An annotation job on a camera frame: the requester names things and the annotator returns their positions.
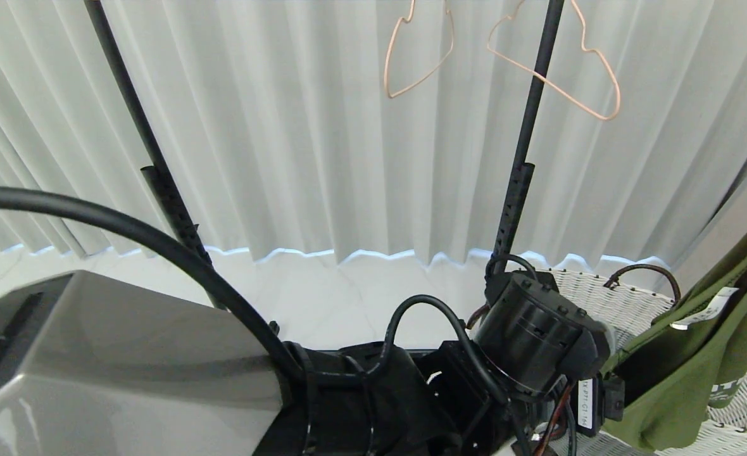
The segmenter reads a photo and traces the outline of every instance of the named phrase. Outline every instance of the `clothes hanger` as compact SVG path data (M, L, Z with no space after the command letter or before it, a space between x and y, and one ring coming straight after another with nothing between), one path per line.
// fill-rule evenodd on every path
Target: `clothes hanger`
M396 43L396 36L399 35L399 28L402 26L403 23L410 23L410 21L413 20L413 12L416 9L416 0L410 1L410 11L408 12L407 17L400 17L399 20L396 21L396 26L393 28L393 34L391 35L391 42L387 45L387 54L385 54L385 73L382 76L382 83L385 86L385 93L387 94L388 98L396 98L396 96L402 95L405 92L408 92L408 90L413 89L418 84L423 83L423 81L426 80L426 78L429 78L432 73L436 72L438 68L442 66L444 61L447 57L449 57L450 54L452 54L452 48L455 46L455 23L452 21L452 10L449 9L449 4L447 3L447 0L444 0L444 12L449 17L449 29L451 29L452 37L449 41L449 50L446 52L446 55L441 59L441 61L432 69L429 70L429 73L422 76L420 80L414 82L413 84L410 84L408 87L405 87L402 90L398 90L396 93L391 93L391 86L390 86L390 72L391 72L391 54L393 53L393 44Z
M500 54L499 52L497 52L497 50L492 48L492 35L494 34L494 31L497 30L498 27L500 27L501 23L504 23L507 20L513 20L515 17L517 17L517 12L519 11L521 5L523 5L524 2L525 0L520 0L520 3L517 4L515 11L513 11L512 14L505 15L503 18L500 18L500 20L498 20L497 23L494 24L494 27L492 27L492 30L489 32L489 38L486 39L486 49L488 49L489 52L492 52L492 54L497 55L499 58L506 60L508 63L511 63L512 65L515 65L516 67L519 67L520 69L525 70L525 72L532 74L533 76L541 80L543 83L547 84L548 87L551 87L551 89L554 89L557 92L561 93L562 96L565 96L565 98L570 100L570 102L572 102L573 104L575 104L576 106L578 106L579 108L587 112L589 115L592 115L595 118L598 118L599 120L611 120L615 118L618 115L620 107L622 107L622 90L620 90L620 87L618 86L618 80L616 79L616 75L615 73L613 73L613 69L610 67L610 64L607 62L607 58L605 58L605 55L602 54L602 52L599 49L596 49L596 48L588 49L587 47L585 47L584 38L585 38L585 34L587 33L587 24L585 24L584 15L582 15L582 11L581 9L579 9L579 5L576 4L576 0L570 0L570 3L573 6L574 11L576 11L576 15L578 15L579 21L582 23L582 43L581 43L582 52L595 54L599 57L599 59L601 60L601 63L605 66L605 70L607 70L607 74L610 76L610 80L613 83L613 87L615 89L616 108L614 109L613 113L611 113L610 115L608 116L600 115L599 113L595 112L594 110L582 104L582 102L573 98L573 96L571 96L564 90L560 89L559 86L557 86L556 84L548 80L544 75L541 75L535 72L535 70L530 69L529 67L519 63L519 61L512 60L511 58L508 58L505 55Z

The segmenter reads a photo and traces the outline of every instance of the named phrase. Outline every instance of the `light under curtain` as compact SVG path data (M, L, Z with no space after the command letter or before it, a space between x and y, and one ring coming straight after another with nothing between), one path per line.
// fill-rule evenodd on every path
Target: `light under curtain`
M394 100L382 67L409 0L103 6L205 245L256 259L276 248L338 259L364 249L462 262L492 249L530 84L486 50L515 2L449 2L452 55ZM593 265L602 255L671 265L747 161L747 2L582 3L587 44L616 70L622 111L598 122L545 91L513 250L548 263L576 254ZM544 10L526 2L498 31L498 50L533 65ZM612 88L579 52L580 32L565 5L548 76L609 112ZM391 87L435 66L449 38L443 2L419 2L396 43ZM0 182L165 227L139 174L148 154L107 71L81 3L0 1L0 156L12 168ZM32 220L0 215L0 248L131 248Z

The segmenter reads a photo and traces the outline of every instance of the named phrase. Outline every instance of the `green fabric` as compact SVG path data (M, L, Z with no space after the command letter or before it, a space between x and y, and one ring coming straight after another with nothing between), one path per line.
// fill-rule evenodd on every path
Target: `green fabric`
M720 315L685 331L669 326L706 308L724 286L739 291ZM747 234L602 371L616 373L626 386L624 419L605 422L605 431L646 451L691 445L706 406L727 405L747 372Z

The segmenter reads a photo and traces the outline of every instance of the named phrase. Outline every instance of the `basket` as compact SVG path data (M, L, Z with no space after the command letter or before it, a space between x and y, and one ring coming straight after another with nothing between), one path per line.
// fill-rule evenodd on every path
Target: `basket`
M565 269L551 269L556 279L559 292L576 305L589 312L596 320L614 326L616 346L625 346L635 336L649 329L650 323L657 315L666 312L674 300L665 295L634 288L618 283L618 277L629 269L646 268L660 270L649 265L637 265L624 268L613 277L600 277L585 272L573 272ZM677 283L670 277L675 297L679 300L680 291ZM700 427L700 433L694 444L686 448L669 448L657 454L669 456L731 456L747 453L747 375L740 389L729 406L715 409L708 408L709 419ZM635 450L606 433L595 438L578 435L579 454L588 456L637 456L649 454ZM558 454L567 454L567 438L551 443Z

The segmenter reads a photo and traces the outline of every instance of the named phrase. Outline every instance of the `silver panel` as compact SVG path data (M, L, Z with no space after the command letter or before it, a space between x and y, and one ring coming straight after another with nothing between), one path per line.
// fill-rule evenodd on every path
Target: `silver panel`
M76 272L0 389L0 455L249 455L281 406L231 315Z

